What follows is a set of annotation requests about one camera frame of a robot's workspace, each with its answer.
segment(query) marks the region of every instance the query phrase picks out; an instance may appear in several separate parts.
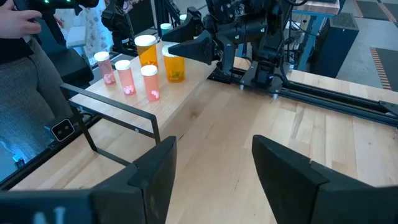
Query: black chair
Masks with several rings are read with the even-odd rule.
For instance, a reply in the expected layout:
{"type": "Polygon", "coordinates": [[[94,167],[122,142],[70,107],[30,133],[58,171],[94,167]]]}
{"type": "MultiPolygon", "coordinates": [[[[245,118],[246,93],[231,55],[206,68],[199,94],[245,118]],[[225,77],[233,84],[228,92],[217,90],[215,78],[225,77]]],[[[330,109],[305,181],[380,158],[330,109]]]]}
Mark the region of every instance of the black chair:
{"type": "Polygon", "coordinates": [[[87,88],[94,79],[90,64],[76,50],[57,44],[44,21],[39,20],[42,31],[37,36],[44,52],[57,68],[65,83],[87,88]]]}

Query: black metal bracket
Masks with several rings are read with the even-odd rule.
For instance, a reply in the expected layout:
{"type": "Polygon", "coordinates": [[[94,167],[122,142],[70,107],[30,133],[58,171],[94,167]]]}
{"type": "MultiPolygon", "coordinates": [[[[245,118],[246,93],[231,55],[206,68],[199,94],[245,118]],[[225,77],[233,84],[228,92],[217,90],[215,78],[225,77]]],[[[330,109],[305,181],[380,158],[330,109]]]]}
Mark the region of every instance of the black metal bracket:
{"type": "Polygon", "coordinates": [[[239,81],[242,79],[243,75],[246,73],[245,70],[240,68],[233,68],[231,75],[227,76],[224,75],[223,71],[221,70],[222,63],[218,62],[216,68],[212,71],[212,73],[207,77],[207,79],[218,81],[225,84],[239,84],[239,81]]]}
{"type": "Polygon", "coordinates": [[[274,78],[274,75],[271,75],[269,70],[261,70],[259,63],[254,61],[243,75],[240,84],[265,93],[278,94],[282,88],[283,81],[280,78],[274,78]]]}
{"type": "Polygon", "coordinates": [[[398,105],[397,104],[388,103],[388,102],[385,102],[385,101],[379,101],[379,104],[383,108],[387,109],[393,115],[398,116],[398,105]]]}
{"type": "Polygon", "coordinates": [[[61,88],[61,91],[63,92],[65,98],[68,100],[70,108],[72,109],[72,112],[73,112],[73,114],[75,115],[75,117],[76,117],[76,119],[78,121],[79,127],[83,131],[83,134],[85,135],[85,137],[86,137],[86,139],[88,141],[88,144],[90,145],[91,149],[93,151],[101,154],[102,156],[105,156],[108,159],[111,159],[111,160],[113,160],[115,162],[118,162],[118,163],[120,163],[120,164],[122,164],[124,166],[128,166],[130,164],[130,162],[125,161],[124,159],[121,159],[120,157],[115,156],[115,155],[113,155],[113,154],[111,154],[109,152],[106,152],[106,151],[98,148],[95,145],[93,138],[91,137],[90,133],[88,132],[87,127],[85,126],[85,124],[83,122],[82,115],[78,112],[77,108],[79,108],[81,110],[84,110],[84,111],[87,111],[89,113],[92,113],[94,115],[97,115],[97,116],[99,116],[101,118],[107,119],[108,121],[110,121],[112,123],[118,124],[120,126],[128,128],[130,130],[133,130],[133,131],[135,131],[137,133],[140,133],[140,134],[143,134],[143,135],[148,136],[150,138],[153,138],[153,139],[155,139],[156,144],[160,143],[159,127],[157,125],[156,116],[154,114],[151,114],[151,113],[148,113],[146,111],[134,108],[132,106],[125,105],[125,104],[120,103],[118,101],[109,99],[107,97],[98,95],[96,93],[92,93],[92,92],[87,91],[87,90],[83,90],[81,88],[78,88],[78,87],[75,87],[73,85],[69,85],[69,84],[66,84],[66,83],[62,84],[60,86],[60,88],[61,88]],[[108,105],[111,105],[111,106],[113,106],[115,108],[119,108],[119,109],[127,111],[129,113],[132,113],[132,114],[138,115],[140,117],[149,119],[150,122],[151,122],[151,125],[152,125],[153,133],[150,132],[150,131],[147,131],[145,129],[142,129],[140,127],[137,127],[135,125],[132,125],[132,124],[126,123],[124,121],[118,120],[118,119],[116,119],[114,117],[108,116],[108,115],[106,115],[104,113],[101,113],[99,111],[96,111],[94,109],[91,109],[91,108],[88,108],[86,106],[83,106],[83,105],[81,105],[79,103],[76,103],[76,102],[70,100],[70,92],[79,93],[81,95],[87,96],[87,97],[92,98],[94,100],[97,100],[97,101],[106,103],[108,105]]]}

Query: gray pants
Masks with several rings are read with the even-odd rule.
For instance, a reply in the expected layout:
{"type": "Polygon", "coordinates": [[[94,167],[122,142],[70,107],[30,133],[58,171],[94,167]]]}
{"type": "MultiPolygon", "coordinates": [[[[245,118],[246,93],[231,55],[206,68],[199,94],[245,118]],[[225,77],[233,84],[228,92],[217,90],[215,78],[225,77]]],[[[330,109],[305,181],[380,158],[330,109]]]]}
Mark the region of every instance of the gray pants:
{"type": "Polygon", "coordinates": [[[0,142],[25,162],[51,143],[44,125],[72,113],[54,64],[36,40],[29,45],[33,55],[0,64],[0,142]]]}

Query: white bottle cap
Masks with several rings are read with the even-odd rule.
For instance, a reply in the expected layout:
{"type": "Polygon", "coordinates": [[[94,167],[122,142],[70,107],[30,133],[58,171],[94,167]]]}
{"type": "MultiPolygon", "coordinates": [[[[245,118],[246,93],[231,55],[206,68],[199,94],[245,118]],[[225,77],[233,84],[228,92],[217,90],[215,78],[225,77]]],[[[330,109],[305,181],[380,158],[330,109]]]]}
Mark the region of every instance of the white bottle cap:
{"type": "Polygon", "coordinates": [[[141,68],[141,74],[145,76],[153,76],[157,73],[157,67],[155,65],[145,65],[141,68]]]}
{"type": "Polygon", "coordinates": [[[174,45],[177,45],[177,44],[178,44],[178,43],[174,43],[174,44],[169,44],[169,45],[164,46],[164,47],[162,48],[162,54],[163,54],[164,56],[166,56],[166,57],[178,57],[177,55],[173,55],[173,54],[170,54],[170,53],[169,53],[169,47],[174,46],[174,45]]]}
{"type": "Polygon", "coordinates": [[[95,59],[97,62],[103,62],[103,61],[109,59],[109,53],[107,53],[107,52],[98,52],[98,53],[95,53],[95,54],[94,54],[94,59],[95,59]]]}
{"type": "Polygon", "coordinates": [[[187,15],[186,14],[180,15],[180,20],[185,20],[185,19],[187,19],[187,15]]]}
{"type": "Polygon", "coordinates": [[[172,25],[171,24],[161,24],[160,28],[163,30],[169,30],[172,28],[172,25]]]}
{"type": "Polygon", "coordinates": [[[120,60],[117,61],[114,66],[117,70],[127,70],[130,69],[130,61],[129,60],[120,60]]]}
{"type": "Polygon", "coordinates": [[[156,37],[154,35],[141,35],[134,39],[134,43],[140,47],[147,47],[156,44],[156,37]]]}

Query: pink pill bottle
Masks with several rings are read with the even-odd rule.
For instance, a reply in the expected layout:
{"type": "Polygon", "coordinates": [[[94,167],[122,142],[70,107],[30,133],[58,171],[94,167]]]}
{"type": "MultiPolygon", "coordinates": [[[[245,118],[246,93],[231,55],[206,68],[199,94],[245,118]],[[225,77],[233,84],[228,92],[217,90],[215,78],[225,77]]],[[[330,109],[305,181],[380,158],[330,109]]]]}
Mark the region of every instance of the pink pill bottle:
{"type": "Polygon", "coordinates": [[[136,86],[132,78],[131,64],[129,60],[120,60],[114,64],[118,70],[120,83],[122,84],[123,93],[133,95],[136,93],[136,86]]]}
{"type": "Polygon", "coordinates": [[[102,74],[105,84],[112,85],[116,83],[116,79],[113,74],[111,60],[109,59],[109,53],[107,52],[95,53],[94,59],[98,62],[98,68],[102,74]]]}
{"type": "Polygon", "coordinates": [[[157,67],[155,65],[145,65],[141,68],[144,77],[145,89],[149,101],[160,99],[159,83],[157,81],[157,67]]]}

